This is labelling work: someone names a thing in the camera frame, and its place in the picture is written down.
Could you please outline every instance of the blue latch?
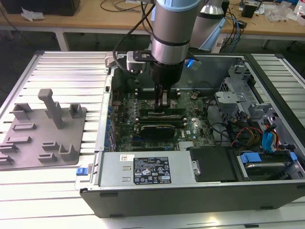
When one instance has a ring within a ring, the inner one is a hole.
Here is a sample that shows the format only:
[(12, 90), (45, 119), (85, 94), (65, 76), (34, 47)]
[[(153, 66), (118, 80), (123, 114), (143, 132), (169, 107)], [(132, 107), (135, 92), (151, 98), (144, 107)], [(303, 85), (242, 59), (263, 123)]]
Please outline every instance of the blue latch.
[(77, 168), (76, 175), (77, 176), (86, 176), (86, 175), (88, 175), (88, 168), (82, 168), (82, 167)]
[(268, 151), (270, 154), (273, 153), (273, 150), (271, 149), (273, 140), (274, 140), (274, 135), (271, 132), (264, 131), (263, 139), (262, 139), (262, 146), (263, 146), (263, 149)]
[(261, 157), (258, 153), (252, 152), (252, 153), (243, 153), (240, 156), (242, 162), (245, 163), (253, 163), (253, 162), (262, 162)]
[(293, 161), (297, 161), (297, 156), (295, 155), (294, 152), (290, 152), (290, 157)]

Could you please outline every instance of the clutter on desk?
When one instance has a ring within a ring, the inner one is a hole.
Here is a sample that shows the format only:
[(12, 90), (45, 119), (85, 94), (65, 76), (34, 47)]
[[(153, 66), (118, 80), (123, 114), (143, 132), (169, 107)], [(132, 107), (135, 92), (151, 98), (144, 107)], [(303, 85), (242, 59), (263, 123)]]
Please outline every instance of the clutter on desk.
[(254, 11), (253, 13), (257, 13), (257, 14), (264, 14), (265, 10), (265, 4), (264, 3), (259, 3), (255, 0), (247, 0), (247, 1), (242, 1), (240, 6), (239, 6), (239, 11), (244, 12), (243, 17), (246, 18), (251, 18), (248, 15), (252, 15), (252, 11)]
[(288, 15), (292, 12), (290, 6), (291, 3), (282, 1), (279, 5), (275, 7), (274, 10), (270, 10), (267, 12), (266, 16), (268, 20), (270, 22), (289, 20)]
[(24, 17), (25, 19), (33, 22), (33, 20), (43, 20), (45, 17), (43, 16), (43, 13), (41, 12), (33, 12), (33, 11), (28, 11), (22, 8), (22, 13), (21, 16)]
[(305, 0), (301, 1), (297, 8), (296, 21), (301, 25), (305, 25)]

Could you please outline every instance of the motherboard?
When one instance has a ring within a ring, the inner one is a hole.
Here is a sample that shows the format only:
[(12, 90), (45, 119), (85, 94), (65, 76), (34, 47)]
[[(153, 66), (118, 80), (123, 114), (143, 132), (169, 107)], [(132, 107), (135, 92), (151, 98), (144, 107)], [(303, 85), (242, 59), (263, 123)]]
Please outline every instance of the motherboard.
[[(116, 121), (117, 151), (186, 150), (192, 146), (215, 145), (214, 136), (203, 115), (206, 100), (199, 92), (174, 91), (169, 100), (170, 107), (158, 113), (157, 117), (151, 115), (155, 115), (155, 100), (150, 99), (148, 94), (135, 92), (127, 94), (120, 101)], [(144, 132), (148, 133), (148, 137), (143, 137)]]

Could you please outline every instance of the black box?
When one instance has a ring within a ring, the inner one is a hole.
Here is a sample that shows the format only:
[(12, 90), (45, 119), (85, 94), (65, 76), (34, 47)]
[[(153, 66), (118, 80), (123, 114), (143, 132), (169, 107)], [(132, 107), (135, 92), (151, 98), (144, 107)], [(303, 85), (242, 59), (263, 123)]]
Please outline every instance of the black box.
[(21, 13), (22, 7), (33, 12), (73, 16), (81, 0), (0, 0), (8, 13)]
[(257, 6), (245, 5), (242, 11), (242, 17), (252, 18)]

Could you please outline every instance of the blue cable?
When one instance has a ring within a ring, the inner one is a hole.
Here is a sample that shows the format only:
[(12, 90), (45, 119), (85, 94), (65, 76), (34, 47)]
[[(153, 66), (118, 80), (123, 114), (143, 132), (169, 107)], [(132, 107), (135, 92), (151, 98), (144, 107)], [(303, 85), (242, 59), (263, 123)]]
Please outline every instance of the blue cable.
[(236, 29), (236, 35), (237, 35), (237, 36), (234, 38), (234, 45), (233, 45), (233, 48), (232, 48), (231, 51), (230, 51), (230, 53), (232, 53), (233, 50), (235, 49), (237, 43), (238, 43), (238, 38), (239, 38), (239, 25), (238, 25), (238, 22), (237, 22), (237, 20), (236, 20), (235, 18), (227, 17), (227, 16), (226, 16), (226, 18), (229, 18), (229, 19), (233, 20), (233, 21), (236, 23), (236, 27), (237, 27), (237, 29)]

